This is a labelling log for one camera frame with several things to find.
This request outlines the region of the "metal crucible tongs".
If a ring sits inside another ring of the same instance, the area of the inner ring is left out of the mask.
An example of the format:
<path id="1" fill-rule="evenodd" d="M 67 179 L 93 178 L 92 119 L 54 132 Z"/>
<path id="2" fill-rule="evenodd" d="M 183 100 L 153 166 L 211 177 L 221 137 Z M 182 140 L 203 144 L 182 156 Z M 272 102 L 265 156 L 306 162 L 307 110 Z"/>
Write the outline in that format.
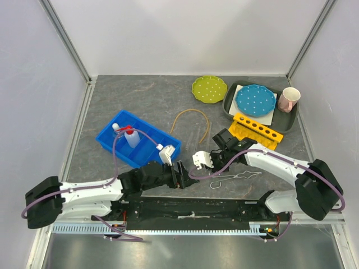
<path id="1" fill-rule="evenodd" d="M 232 175 L 218 175 L 214 177 L 214 181 L 212 181 L 209 185 L 210 189 L 218 189 L 222 186 L 222 183 L 228 180 L 234 180 L 234 179 L 250 179 L 254 176 L 261 175 L 262 172 L 260 171 L 244 171 L 237 174 Z"/>

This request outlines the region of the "squeeze bottle red cap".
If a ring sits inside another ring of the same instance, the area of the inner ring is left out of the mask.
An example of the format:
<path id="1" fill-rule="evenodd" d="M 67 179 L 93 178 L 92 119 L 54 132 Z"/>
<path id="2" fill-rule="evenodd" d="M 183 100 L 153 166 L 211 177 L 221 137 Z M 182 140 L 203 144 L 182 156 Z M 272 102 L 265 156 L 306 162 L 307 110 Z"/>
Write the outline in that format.
<path id="1" fill-rule="evenodd" d="M 125 126 L 123 128 L 124 136 L 131 148 L 135 148 L 140 142 L 140 136 L 138 131 L 133 130 L 132 126 Z"/>

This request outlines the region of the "tan rubber tube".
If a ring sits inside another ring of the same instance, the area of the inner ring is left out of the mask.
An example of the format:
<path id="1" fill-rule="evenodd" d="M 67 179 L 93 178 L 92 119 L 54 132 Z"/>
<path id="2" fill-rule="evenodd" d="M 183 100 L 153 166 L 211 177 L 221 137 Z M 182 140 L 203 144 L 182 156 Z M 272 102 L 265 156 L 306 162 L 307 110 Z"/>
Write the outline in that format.
<path id="1" fill-rule="evenodd" d="M 171 130 L 169 131 L 169 134 L 171 135 L 172 132 L 174 131 L 175 125 L 176 125 L 176 123 L 177 123 L 179 117 L 180 117 L 181 115 L 187 113 L 187 112 L 197 112 L 197 113 L 200 113 L 200 114 L 204 117 L 204 119 L 206 120 L 205 133 L 203 134 L 203 136 L 202 136 L 202 137 L 200 138 L 200 140 L 198 141 L 198 144 L 201 144 L 201 143 L 203 142 L 203 140 L 206 138 L 206 136 L 208 135 L 208 133 L 209 133 L 209 130 L 210 130 L 210 121 L 209 121 L 208 116 L 207 116 L 204 112 L 202 112 L 201 110 L 198 110 L 198 109 L 190 108 L 190 109 L 185 109 L 185 110 L 179 112 L 179 113 L 176 115 L 176 117 L 175 117 L 175 119 L 174 119 L 174 121 L 173 121 L 173 123 L 172 123 Z"/>

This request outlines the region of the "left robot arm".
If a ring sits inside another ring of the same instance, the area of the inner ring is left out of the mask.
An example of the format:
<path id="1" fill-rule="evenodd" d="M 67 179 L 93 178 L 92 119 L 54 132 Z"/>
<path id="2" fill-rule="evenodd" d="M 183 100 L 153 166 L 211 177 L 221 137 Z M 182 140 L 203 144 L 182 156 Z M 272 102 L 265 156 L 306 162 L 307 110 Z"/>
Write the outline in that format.
<path id="1" fill-rule="evenodd" d="M 184 189 L 197 181 L 181 161 L 174 165 L 150 161 L 146 165 L 98 182 L 60 182 L 51 176 L 25 194 L 21 217 L 29 229 L 40 229 L 60 219 L 90 219 L 95 216 L 118 220 L 123 207 L 118 201 L 166 185 Z"/>

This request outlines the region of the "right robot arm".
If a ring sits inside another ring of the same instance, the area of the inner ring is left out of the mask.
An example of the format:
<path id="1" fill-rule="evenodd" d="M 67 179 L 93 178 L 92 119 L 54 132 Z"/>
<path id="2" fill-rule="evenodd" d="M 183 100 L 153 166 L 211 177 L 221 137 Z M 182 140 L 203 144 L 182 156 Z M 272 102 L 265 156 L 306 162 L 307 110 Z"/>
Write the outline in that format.
<path id="1" fill-rule="evenodd" d="M 302 211 L 321 221 L 331 211 L 345 207 L 343 190 L 326 162 L 296 160 L 272 151 L 250 138 L 239 140 L 223 129 L 213 137 L 219 147 L 210 153 L 213 172 L 228 170 L 233 163 L 259 168 L 294 187 L 290 191 L 270 191 L 257 206 L 258 217 L 271 220 L 282 212 Z"/>

